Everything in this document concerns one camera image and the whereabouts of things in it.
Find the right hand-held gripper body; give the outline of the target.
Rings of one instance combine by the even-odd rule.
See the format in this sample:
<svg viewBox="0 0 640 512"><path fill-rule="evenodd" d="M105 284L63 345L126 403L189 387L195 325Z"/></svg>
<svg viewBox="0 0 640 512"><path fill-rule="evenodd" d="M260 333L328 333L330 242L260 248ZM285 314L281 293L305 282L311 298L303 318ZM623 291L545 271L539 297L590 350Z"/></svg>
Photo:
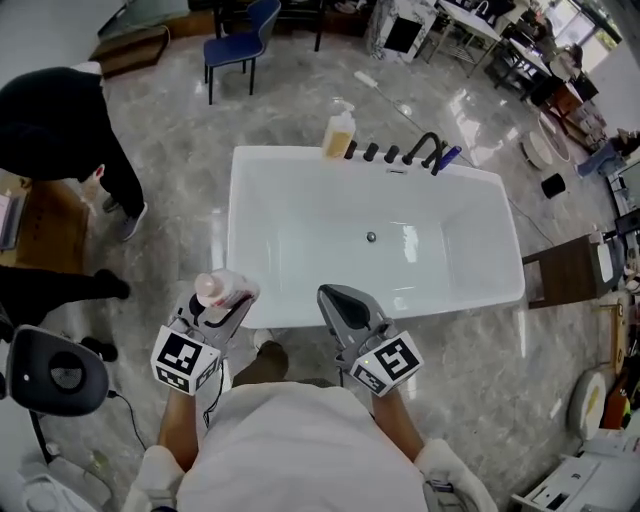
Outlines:
<svg viewBox="0 0 640 512"><path fill-rule="evenodd" d="M400 332L390 320L374 330L347 334L344 340L345 344L338 341L337 366L377 397L396 389L424 366L409 332Z"/></svg>

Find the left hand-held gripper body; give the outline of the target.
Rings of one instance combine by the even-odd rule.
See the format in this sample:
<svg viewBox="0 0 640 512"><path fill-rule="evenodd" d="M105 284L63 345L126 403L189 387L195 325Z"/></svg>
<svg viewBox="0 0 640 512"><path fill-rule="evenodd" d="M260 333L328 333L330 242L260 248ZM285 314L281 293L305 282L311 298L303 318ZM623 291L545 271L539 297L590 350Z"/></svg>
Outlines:
<svg viewBox="0 0 640 512"><path fill-rule="evenodd" d="M154 378L193 396L223 366L227 345L244 320L229 319L229 310L206 307L197 321L188 310L194 292L179 296L168 322L160 327L152 354Z"/></svg>

